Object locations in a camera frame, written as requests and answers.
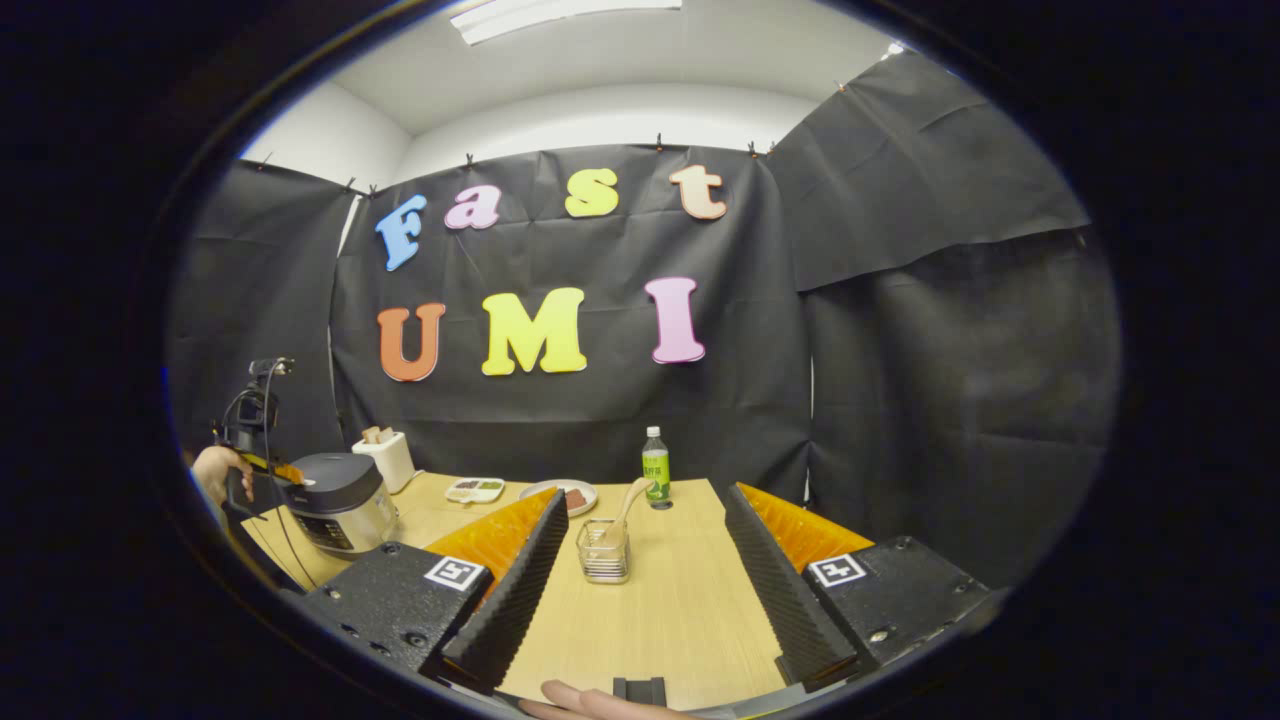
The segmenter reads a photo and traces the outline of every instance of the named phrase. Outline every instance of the black curtain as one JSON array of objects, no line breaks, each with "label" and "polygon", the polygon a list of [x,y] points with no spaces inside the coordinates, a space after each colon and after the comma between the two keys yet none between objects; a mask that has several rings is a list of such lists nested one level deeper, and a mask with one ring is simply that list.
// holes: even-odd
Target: black curtain
[{"label": "black curtain", "polygon": [[1097,238],[955,246],[805,295],[814,510],[1023,578],[1083,501],[1119,387]]},{"label": "black curtain", "polygon": [[1098,466],[1119,387],[1100,238],[1034,143],[908,51],[769,158],[814,363],[813,509],[1024,577]]},{"label": "black curtain", "polygon": [[276,377],[287,459],[343,450],[330,384],[328,324],[334,258],[352,193],[329,181],[238,161],[186,240],[169,302],[168,384],[183,448],[210,445],[211,419],[262,357],[297,360]]},{"label": "black curtain", "polygon": [[[692,164],[719,174],[717,220],[690,217],[668,177]],[[566,182],[611,168],[617,209],[572,218]],[[443,218],[463,188],[502,190],[499,220],[453,231]],[[417,254],[393,272],[374,225],[413,195]],[[353,421],[347,441],[378,424],[404,430],[415,464],[439,473],[508,480],[575,478],[630,482],[640,475],[645,427],[660,425],[673,478],[741,480],[795,501],[804,492],[809,425],[809,348],[780,196],[763,159],[703,147],[604,146],[515,155],[401,183],[369,202],[338,260],[333,352],[338,405]],[[681,275],[698,282],[696,363],[659,365],[654,304],[644,284]],[[486,377],[486,296],[516,293],[530,316],[558,287],[585,292],[580,350],[588,366],[548,374],[518,366]],[[379,311],[443,302],[439,360],[421,382],[399,383],[379,361]],[[420,322],[404,324],[404,357],[420,348]]]}]

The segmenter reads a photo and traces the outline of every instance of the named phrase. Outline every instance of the ceiling light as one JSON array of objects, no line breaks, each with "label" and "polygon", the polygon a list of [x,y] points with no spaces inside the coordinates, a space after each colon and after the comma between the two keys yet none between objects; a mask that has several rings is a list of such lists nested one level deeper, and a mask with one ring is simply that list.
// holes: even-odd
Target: ceiling light
[{"label": "ceiling light", "polygon": [[530,26],[609,10],[678,10],[682,0],[492,0],[449,22],[467,45]]}]

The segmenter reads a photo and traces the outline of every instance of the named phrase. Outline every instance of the table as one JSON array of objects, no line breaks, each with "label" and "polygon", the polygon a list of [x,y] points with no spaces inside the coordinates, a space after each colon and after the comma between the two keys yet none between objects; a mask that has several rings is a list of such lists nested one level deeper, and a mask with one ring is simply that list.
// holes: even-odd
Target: table
[{"label": "table", "polygon": [[[457,478],[419,474],[392,496],[401,516],[388,539],[425,547],[435,539],[518,500],[527,483],[507,483],[489,505],[462,506],[444,498]],[[595,486],[599,501],[570,519],[541,602],[516,653],[502,692],[541,700],[539,685],[559,679],[577,688],[611,692],[613,678],[662,676],[667,705],[695,710],[782,689],[774,665],[777,639],[724,529],[724,507],[705,479],[671,483],[675,506],[653,510],[644,498],[631,509],[632,569],[621,585],[588,583],[573,544],[589,518],[613,518],[627,484]],[[316,583],[352,561],[319,551],[282,510],[284,525]],[[303,588],[275,512],[243,525],[262,550]]]}]

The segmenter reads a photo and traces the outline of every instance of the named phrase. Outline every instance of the hand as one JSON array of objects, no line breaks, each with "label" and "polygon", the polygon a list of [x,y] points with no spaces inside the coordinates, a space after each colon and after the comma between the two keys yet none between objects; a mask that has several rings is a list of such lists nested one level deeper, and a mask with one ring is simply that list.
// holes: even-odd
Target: hand
[{"label": "hand", "polygon": [[600,691],[579,691],[559,680],[543,683],[543,694],[559,707],[521,700],[520,708],[541,720],[691,720],[694,717],[667,707],[628,702]]},{"label": "hand", "polygon": [[191,465],[191,474],[196,477],[196,484],[205,495],[214,501],[214,505],[227,502],[227,471],[236,468],[241,471],[241,484],[250,502],[253,501],[253,468],[229,447],[211,446],[200,452],[200,457]]}]

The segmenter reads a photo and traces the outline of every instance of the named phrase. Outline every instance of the pink letter i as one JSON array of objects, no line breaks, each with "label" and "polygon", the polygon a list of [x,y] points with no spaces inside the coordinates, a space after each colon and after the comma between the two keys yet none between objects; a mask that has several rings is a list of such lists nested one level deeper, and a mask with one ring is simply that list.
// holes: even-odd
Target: pink letter i
[{"label": "pink letter i", "polygon": [[707,348],[694,340],[694,318],[689,311],[689,293],[698,283],[692,278],[658,278],[644,291],[658,306],[658,347],[654,363],[692,363],[707,355]]}]

